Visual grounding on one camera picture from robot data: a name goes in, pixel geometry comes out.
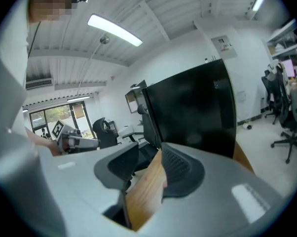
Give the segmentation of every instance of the person's arm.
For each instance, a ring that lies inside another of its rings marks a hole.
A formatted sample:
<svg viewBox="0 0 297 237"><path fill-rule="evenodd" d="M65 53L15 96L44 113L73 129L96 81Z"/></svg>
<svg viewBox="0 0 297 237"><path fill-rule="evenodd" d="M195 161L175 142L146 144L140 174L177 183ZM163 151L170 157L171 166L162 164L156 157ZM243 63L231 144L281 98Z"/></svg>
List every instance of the person's arm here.
<svg viewBox="0 0 297 237"><path fill-rule="evenodd" d="M28 138L31 139L36 145L47 147L51 151L53 156L61 155L58 145L56 143L56 140L47 140L43 137L40 137L34 134L28 128L26 128L26 132L27 132Z"/></svg>

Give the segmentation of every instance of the white ceiling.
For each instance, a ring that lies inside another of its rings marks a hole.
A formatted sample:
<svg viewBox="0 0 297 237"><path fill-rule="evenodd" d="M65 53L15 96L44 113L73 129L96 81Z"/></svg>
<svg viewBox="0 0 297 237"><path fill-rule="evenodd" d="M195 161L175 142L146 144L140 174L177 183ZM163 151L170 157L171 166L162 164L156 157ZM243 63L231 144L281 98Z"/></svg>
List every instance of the white ceiling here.
<svg viewBox="0 0 297 237"><path fill-rule="evenodd" d="M195 29L196 17L244 18L255 0L89 0L80 2L62 21L42 22L27 68L27 81L52 77L55 84L106 82L137 59L171 39ZM139 47L87 25L96 13L127 29L143 41ZM37 24L30 27L31 44ZM88 88L89 93L101 90ZM60 92L32 97L24 105L58 98ZM75 94L64 90L63 96Z"/></svg>

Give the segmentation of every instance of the door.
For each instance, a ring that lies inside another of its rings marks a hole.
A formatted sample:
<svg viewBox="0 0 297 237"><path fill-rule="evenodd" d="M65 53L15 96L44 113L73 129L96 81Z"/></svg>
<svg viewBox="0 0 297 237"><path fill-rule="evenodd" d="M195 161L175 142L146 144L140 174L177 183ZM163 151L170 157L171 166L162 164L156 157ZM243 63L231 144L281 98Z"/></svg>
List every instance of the door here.
<svg viewBox="0 0 297 237"><path fill-rule="evenodd" d="M44 133L50 133L48 127L46 126L44 111L31 113L30 120L33 132L36 135L41 136L43 134L42 129L44 129Z"/></svg>
<svg viewBox="0 0 297 237"><path fill-rule="evenodd" d="M73 111L77 127L80 130L83 138L93 139L96 138L92 126L89 122L87 111L84 102L77 102L70 104L70 108Z"/></svg>
<svg viewBox="0 0 297 237"><path fill-rule="evenodd" d="M74 117L69 105L62 105L45 110L46 123L50 131L53 130L56 122L60 119L71 128L76 129Z"/></svg>

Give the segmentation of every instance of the desk surface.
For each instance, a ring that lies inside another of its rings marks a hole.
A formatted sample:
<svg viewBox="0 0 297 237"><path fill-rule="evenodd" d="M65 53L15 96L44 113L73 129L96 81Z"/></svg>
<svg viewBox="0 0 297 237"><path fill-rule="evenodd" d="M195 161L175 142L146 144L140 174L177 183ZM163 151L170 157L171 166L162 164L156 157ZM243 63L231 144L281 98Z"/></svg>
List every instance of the desk surface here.
<svg viewBox="0 0 297 237"><path fill-rule="evenodd" d="M134 231L140 229L161 206L163 186L167 184L161 159L162 153L159 150L145 174L126 195L126 206ZM237 142L235 142L233 159L254 173L252 166Z"/></svg>

